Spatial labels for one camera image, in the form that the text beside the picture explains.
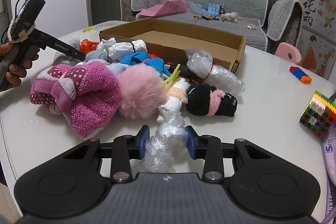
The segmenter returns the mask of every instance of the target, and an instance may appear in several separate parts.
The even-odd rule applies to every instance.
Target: purple lanyard
[[[326,138],[321,141],[323,160],[327,171],[327,207],[321,224],[332,224],[336,217],[336,129],[330,126]]]

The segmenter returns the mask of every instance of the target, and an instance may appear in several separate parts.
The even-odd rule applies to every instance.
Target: white table
[[[113,24],[105,22],[96,32],[82,30],[66,35],[80,36],[98,41],[98,33]],[[38,73],[50,67],[54,50],[40,52],[28,77],[17,89],[0,94],[1,129],[0,159],[11,193],[16,180],[28,170],[53,158],[82,142],[62,116],[49,115],[43,107],[30,103],[31,83]],[[294,163],[315,176],[321,187],[321,196],[313,212],[318,221],[324,218],[326,206],[326,173],[319,142],[300,124],[300,116],[315,90],[331,96],[336,87],[325,79],[309,72],[311,85],[304,85],[290,72],[293,65],[266,52],[246,47],[237,75],[243,79],[246,90],[238,97],[235,117],[196,117],[183,110],[186,125],[192,125],[202,134],[219,137],[222,142],[234,142],[245,138],[266,150]],[[148,124],[151,134],[157,129],[156,117],[147,120],[129,120],[115,115],[109,125],[97,137],[101,142],[112,141],[125,134],[135,135],[143,124]],[[202,172],[203,160],[191,160],[176,164],[179,172]],[[231,160],[224,160],[225,174],[231,176]],[[109,161],[104,160],[101,173],[109,176]]]

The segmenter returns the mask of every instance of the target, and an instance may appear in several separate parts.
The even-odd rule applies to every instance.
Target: cardboard box
[[[246,36],[194,24],[146,18],[117,25],[99,33],[101,39],[115,37],[117,42],[142,39],[147,51],[166,63],[186,64],[184,49],[201,48],[213,63],[236,72],[245,52]]]

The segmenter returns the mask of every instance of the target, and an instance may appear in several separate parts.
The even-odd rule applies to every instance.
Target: pink stool
[[[281,42],[275,52],[275,56],[285,59],[294,64],[298,64],[301,61],[301,54],[297,48],[286,42]]]

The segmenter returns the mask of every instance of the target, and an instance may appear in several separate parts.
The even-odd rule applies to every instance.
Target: pink knit hat
[[[63,114],[79,137],[88,139],[104,128],[121,103],[120,84],[102,63],[56,65],[34,80],[30,101],[51,114]]]

